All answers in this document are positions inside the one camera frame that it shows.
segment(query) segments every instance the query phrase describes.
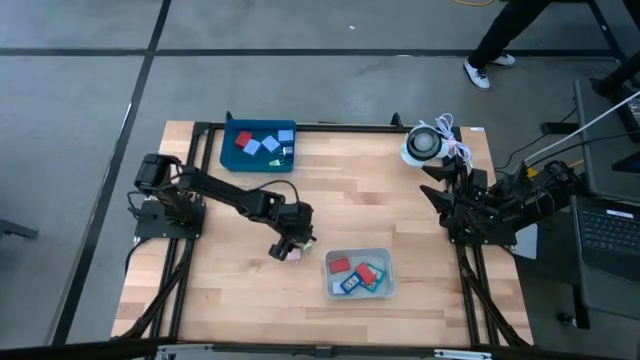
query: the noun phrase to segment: gray floor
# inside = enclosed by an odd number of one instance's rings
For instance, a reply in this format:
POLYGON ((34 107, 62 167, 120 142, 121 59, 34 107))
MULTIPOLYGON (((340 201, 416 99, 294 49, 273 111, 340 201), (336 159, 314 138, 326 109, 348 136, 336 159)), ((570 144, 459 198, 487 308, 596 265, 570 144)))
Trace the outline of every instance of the gray floor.
MULTIPOLYGON (((144 48, 160 4, 158 0, 4 0, 0 47, 144 48)), ((447 0, 174 1, 160 47, 468 49, 501 6, 496 2, 475 8, 447 0)), ((620 7, 606 11, 602 7, 625 51, 632 51, 637 34, 629 33, 637 29, 630 27, 628 15, 620 7)), ((512 44, 518 49, 605 47, 583 4, 552 4, 512 44)), ((0 118, 4 119, 0 150, 5 154, 0 160, 4 174, 0 217, 40 229, 36 242, 6 237, 0 246, 4 285, 0 348, 44 341, 141 60, 0 58, 0 118)), ((451 112, 458 125, 487 129, 499 165, 510 151, 539 135, 540 122, 560 119, 573 108, 575 79, 600 76, 616 66, 585 59, 520 59, 513 69, 489 69, 493 88, 480 92, 462 73, 462 61, 156 58, 70 341, 109 336, 134 227, 124 194, 132 189, 142 156, 157 150, 165 121, 217 121, 231 110, 236 117, 386 124, 396 111, 406 123, 451 112)), ((551 316, 558 309, 571 311, 567 290, 535 279, 523 279, 523 286, 537 344, 625 358, 634 355, 637 322, 594 314, 590 332, 565 329, 551 316)), ((225 355, 245 357, 249 355, 225 355)))

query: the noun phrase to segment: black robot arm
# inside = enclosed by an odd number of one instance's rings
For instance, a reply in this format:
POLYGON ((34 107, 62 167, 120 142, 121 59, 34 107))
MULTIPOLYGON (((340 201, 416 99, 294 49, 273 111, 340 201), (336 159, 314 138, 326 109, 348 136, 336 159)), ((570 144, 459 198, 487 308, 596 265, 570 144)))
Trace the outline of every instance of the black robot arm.
POLYGON ((266 224, 280 234, 280 241, 269 249, 269 255, 278 260, 284 260, 295 247, 302 248, 316 240, 312 235, 313 209, 309 204, 300 201, 286 204, 283 195, 261 188, 241 189, 195 167, 183 166, 174 156, 145 156, 134 185, 140 192, 158 198, 165 208, 165 217, 175 226, 188 227, 197 221, 191 193, 234 207, 238 214, 266 224), (172 177, 173 166, 178 174, 172 177))
POLYGON ((534 176, 521 164, 490 187, 486 171, 467 172, 459 157, 445 167, 423 170, 447 181, 446 192, 426 185, 420 189, 440 214, 440 225, 461 245, 515 245, 515 232, 568 205, 570 195, 586 193, 580 178, 560 161, 549 162, 534 176))

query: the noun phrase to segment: white sneaker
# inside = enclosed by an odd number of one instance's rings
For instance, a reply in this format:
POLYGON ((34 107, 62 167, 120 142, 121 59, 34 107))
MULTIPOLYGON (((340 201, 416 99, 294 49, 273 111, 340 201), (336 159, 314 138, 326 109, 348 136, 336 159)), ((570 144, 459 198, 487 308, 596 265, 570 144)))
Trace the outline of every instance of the white sneaker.
POLYGON ((469 75, 469 80, 471 80, 475 86, 480 90, 489 90, 491 84, 489 83, 485 69, 476 69, 469 64, 468 60, 465 60, 464 70, 467 72, 467 75, 469 75))
POLYGON ((490 61, 493 65, 509 67, 516 64, 516 58, 509 54, 502 53, 502 55, 490 61))

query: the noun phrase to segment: small block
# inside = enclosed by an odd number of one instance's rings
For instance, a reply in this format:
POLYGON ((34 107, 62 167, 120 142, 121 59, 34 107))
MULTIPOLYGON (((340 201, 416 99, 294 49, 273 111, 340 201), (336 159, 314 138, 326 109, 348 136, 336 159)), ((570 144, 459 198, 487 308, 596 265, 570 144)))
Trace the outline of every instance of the small block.
POLYGON ((376 289, 378 289, 378 285, 380 285, 380 281, 374 281, 369 285, 362 282, 360 283, 360 286, 362 286, 363 288, 367 289, 370 292, 376 292, 376 289))
POLYGON ((281 143, 293 142, 293 130, 278 130, 278 141, 281 143))
POLYGON ((342 259, 333 260, 329 262, 329 272, 332 274, 335 274, 341 271, 347 271, 349 269, 351 269, 351 264, 349 264, 348 258, 342 258, 342 259))
POLYGON ((258 150, 260 149, 260 143, 251 139, 249 140, 249 142, 247 143, 247 146, 244 147, 244 152, 246 152, 249 155, 255 155, 258 150))
POLYGON ((355 289, 356 286, 360 285, 361 281, 362 280, 360 280, 360 277, 356 273, 353 273, 349 275, 347 280, 343 281, 340 284, 340 287, 342 288, 342 290, 344 290, 346 294, 348 294, 351 291, 353 291, 353 289, 355 289))
POLYGON ((280 146, 280 143, 278 142, 278 140, 274 139, 273 136, 269 135, 264 138, 264 140, 262 140, 262 145, 264 145, 264 147, 266 147, 269 152, 273 152, 280 146))
POLYGON ((344 290, 342 290, 342 287, 340 287, 340 281, 334 281, 333 295, 344 295, 344 294, 345 294, 344 290))
POLYGON ((300 248, 292 249, 291 252, 287 254, 287 261, 300 260, 300 258, 302 258, 302 250, 300 250, 300 248))
POLYGON ((282 156, 284 156, 284 157, 293 156, 293 147, 291 147, 291 146, 283 147, 282 148, 282 156))
POLYGON ((240 134, 236 138, 236 145, 245 148, 249 140, 251 140, 251 133, 248 131, 240 131, 240 134))
POLYGON ((376 282, 380 282, 384 278, 384 271, 378 269, 377 267, 371 264, 367 264, 367 266, 369 267, 369 270, 371 270, 373 275, 376 276, 376 282))
POLYGON ((369 266, 367 266, 366 263, 361 263, 360 265, 356 266, 356 273, 358 274, 358 276, 360 276, 360 279, 362 279, 362 282, 366 285, 371 285, 376 281, 376 276, 371 272, 371 270, 369 270, 369 266))

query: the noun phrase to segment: blue container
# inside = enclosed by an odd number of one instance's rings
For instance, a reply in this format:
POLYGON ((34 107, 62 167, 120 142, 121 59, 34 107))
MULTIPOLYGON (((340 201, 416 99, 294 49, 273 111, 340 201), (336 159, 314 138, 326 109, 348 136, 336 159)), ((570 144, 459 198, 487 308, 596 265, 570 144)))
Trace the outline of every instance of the blue container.
POLYGON ((229 171, 248 172, 291 172, 295 158, 296 122, 293 120, 238 120, 230 119, 224 125, 224 140, 220 153, 220 163, 229 171), (271 135, 278 138, 278 130, 293 130, 293 143, 286 146, 293 147, 294 156, 284 157, 281 144, 273 153, 264 146, 251 156, 236 146, 235 141, 241 131, 251 132, 251 138, 262 142, 271 135), (269 162, 279 160, 283 165, 270 166, 269 162))

